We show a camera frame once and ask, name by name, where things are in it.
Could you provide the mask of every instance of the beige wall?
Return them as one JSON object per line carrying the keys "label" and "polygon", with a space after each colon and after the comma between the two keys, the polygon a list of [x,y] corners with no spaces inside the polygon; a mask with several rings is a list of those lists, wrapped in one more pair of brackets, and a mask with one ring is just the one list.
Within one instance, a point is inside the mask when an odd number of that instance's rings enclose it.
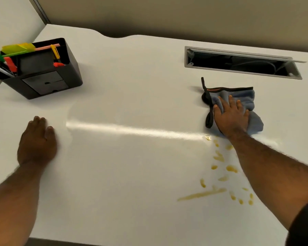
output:
{"label": "beige wall", "polygon": [[29,0],[0,0],[0,49],[32,42],[44,26]]}
{"label": "beige wall", "polygon": [[308,51],[308,0],[38,0],[52,24]]}

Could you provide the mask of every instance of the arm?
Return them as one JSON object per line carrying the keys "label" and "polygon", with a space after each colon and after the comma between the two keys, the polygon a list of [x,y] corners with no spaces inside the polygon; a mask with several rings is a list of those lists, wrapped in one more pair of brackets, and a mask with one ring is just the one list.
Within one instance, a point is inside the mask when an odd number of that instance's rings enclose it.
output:
{"label": "arm", "polygon": [[40,178],[57,152],[52,127],[36,116],[22,134],[17,159],[20,166],[0,184],[0,246],[22,246],[35,223]]}
{"label": "arm", "polygon": [[214,106],[220,131],[234,146],[253,190],[286,229],[308,203],[308,166],[247,135],[249,111],[238,100],[222,100],[225,112]]}

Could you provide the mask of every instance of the desk surface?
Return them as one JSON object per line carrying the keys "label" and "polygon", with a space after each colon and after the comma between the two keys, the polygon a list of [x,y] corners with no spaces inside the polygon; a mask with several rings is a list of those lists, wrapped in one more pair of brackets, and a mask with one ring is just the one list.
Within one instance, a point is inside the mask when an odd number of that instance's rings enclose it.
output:
{"label": "desk surface", "polygon": [[[216,147],[205,139],[208,107],[200,79],[207,87],[253,86],[264,123],[255,137],[308,163],[308,62],[297,63],[303,80],[190,69],[184,47],[302,61],[308,53],[150,36],[113,39],[57,25],[47,25],[37,41],[58,37],[79,63],[81,87],[27,100],[0,85],[0,181],[17,166],[20,136],[35,115],[46,117],[58,135],[32,237],[103,246],[283,245],[287,231],[277,219],[256,196],[248,204],[251,187],[235,151],[225,149],[229,142],[218,138]],[[214,159],[216,150],[224,163]],[[240,172],[218,181],[228,164]],[[212,185],[227,192],[177,201]]]}

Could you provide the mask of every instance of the desk organizer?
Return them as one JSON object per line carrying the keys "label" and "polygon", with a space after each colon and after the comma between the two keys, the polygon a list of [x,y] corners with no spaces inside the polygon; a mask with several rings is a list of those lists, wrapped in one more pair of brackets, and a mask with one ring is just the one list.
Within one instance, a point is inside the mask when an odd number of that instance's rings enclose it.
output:
{"label": "desk organizer", "polygon": [[54,67],[52,49],[34,51],[12,56],[17,66],[17,76],[9,78],[0,72],[2,82],[26,97],[34,99],[54,92],[64,91],[82,85],[82,78],[77,61],[64,38],[35,42],[35,47],[59,44],[57,47],[64,66]]}

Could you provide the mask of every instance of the blue cloth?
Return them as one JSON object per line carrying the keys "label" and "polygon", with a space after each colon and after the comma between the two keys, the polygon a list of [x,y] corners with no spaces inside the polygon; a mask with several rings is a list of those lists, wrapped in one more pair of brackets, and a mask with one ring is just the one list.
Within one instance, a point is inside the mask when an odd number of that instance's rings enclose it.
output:
{"label": "blue cloth", "polygon": [[234,100],[240,100],[244,111],[249,110],[249,126],[247,133],[249,135],[258,133],[263,130],[263,122],[260,117],[253,112],[255,108],[254,99],[255,99],[255,91],[253,87],[247,88],[225,88],[225,87],[218,87],[218,88],[206,88],[204,84],[204,78],[202,77],[202,86],[204,89],[204,93],[202,95],[202,100],[210,107],[210,112],[207,115],[205,120],[205,127],[210,129],[210,132],[217,136],[223,136],[222,132],[218,129],[217,124],[214,120],[214,111],[213,107],[215,104],[221,110],[221,113],[224,113],[224,108],[222,107],[222,103],[218,97],[221,97],[225,101],[229,103],[229,95],[232,95]]}

